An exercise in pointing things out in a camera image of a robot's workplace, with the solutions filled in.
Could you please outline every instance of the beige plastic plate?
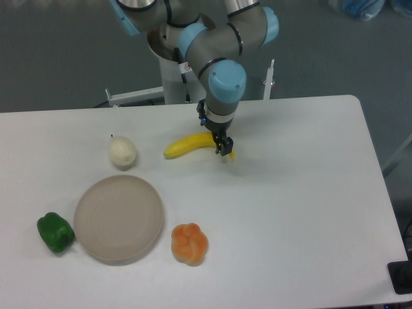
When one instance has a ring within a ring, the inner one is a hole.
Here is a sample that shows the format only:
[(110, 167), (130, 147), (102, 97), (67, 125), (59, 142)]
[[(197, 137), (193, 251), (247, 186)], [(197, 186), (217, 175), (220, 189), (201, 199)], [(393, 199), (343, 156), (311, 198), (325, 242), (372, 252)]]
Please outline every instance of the beige plastic plate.
[(84, 193), (74, 229), (92, 256), (105, 262), (139, 257), (162, 228), (162, 201), (148, 182), (119, 175), (105, 178)]

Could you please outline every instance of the green bell pepper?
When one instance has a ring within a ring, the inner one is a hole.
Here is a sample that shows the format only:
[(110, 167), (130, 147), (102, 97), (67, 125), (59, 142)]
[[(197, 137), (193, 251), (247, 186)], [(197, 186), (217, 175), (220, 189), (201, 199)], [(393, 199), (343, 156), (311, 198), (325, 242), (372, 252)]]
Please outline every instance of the green bell pepper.
[(75, 239), (70, 224), (55, 212), (49, 212), (40, 218), (37, 221), (37, 230), (47, 247), (54, 253), (65, 251)]

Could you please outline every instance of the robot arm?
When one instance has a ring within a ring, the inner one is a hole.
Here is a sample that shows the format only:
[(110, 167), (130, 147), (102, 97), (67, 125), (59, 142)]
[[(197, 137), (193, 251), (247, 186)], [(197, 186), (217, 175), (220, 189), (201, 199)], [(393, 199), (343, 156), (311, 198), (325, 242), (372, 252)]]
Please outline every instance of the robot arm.
[(206, 90), (199, 102), (200, 124), (209, 129), (222, 156), (232, 151), (226, 135), (246, 88), (246, 72), (230, 60), (255, 50), (277, 36), (279, 23), (270, 8), (258, 0), (224, 0), (229, 22), (208, 30), (201, 22), (195, 0), (116, 0), (140, 32), (166, 24), (170, 37), (166, 48), (179, 48)]
[(209, 129), (222, 156), (232, 151), (233, 140), (226, 136), (239, 100), (246, 87), (246, 72), (229, 58), (254, 50), (277, 36), (279, 23), (273, 11), (258, 0), (226, 0), (229, 22), (207, 30), (192, 24), (180, 35), (183, 56), (205, 88), (206, 99), (198, 104), (201, 125)]

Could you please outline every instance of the yellow banana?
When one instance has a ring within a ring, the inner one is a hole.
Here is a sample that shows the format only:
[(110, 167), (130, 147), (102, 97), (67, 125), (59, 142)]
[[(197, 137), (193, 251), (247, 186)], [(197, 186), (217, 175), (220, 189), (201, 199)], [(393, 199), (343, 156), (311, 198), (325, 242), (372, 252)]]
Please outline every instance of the yellow banana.
[[(164, 156), (166, 159), (173, 159), (203, 147), (216, 147), (211, 132), (195, 133), (175, 141), (166, 148)], [(234, 159), (234, 152), (229, 155)]]

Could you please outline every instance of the blue joint cap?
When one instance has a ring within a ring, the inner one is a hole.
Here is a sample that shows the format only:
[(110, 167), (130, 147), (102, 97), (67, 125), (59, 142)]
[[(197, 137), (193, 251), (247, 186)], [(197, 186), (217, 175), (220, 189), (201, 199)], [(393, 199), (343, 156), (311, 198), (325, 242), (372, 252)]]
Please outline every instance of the blue joint cap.
[(133, 23), (130, 21), (130, 19), (127, 18), (126, 14), (117, 4), (116, 0), (110, 0), (110, 4), (113, 7), (113, 11), (115, 11), (118, 20), (120, 21), (120, 24), (122, 25), (126, 33), (130, 36), (139, 35), (140, 31), (137, 30)]
[(243, 66), (233, 60), (222, 60), (209, 73), (209, 88), (223, 103), (236, 103), (245, 93), (246, 79)]
[(178, 46), (183, 57), (186, 59), (186, 53), (189, 46), (192, 44), (193, 40), (198, 36), (198, 34), (207, 28), (200, 23), (194, 23), (187, 26), (179, 36)]
[(277, 16), (275, 15), (275, 12), (273, 12), (271, 8), (268, 8), (267, 6), (265, 6), (262, 9), (265, 12), (266, 19), (268, 21), (266, 39), (263, 42), (263, 45), (265, 45), (266, 43), (270, 42), (271, 40), (277, 37), (277, 34), (279, 33), (279, 21), (277, 20)]

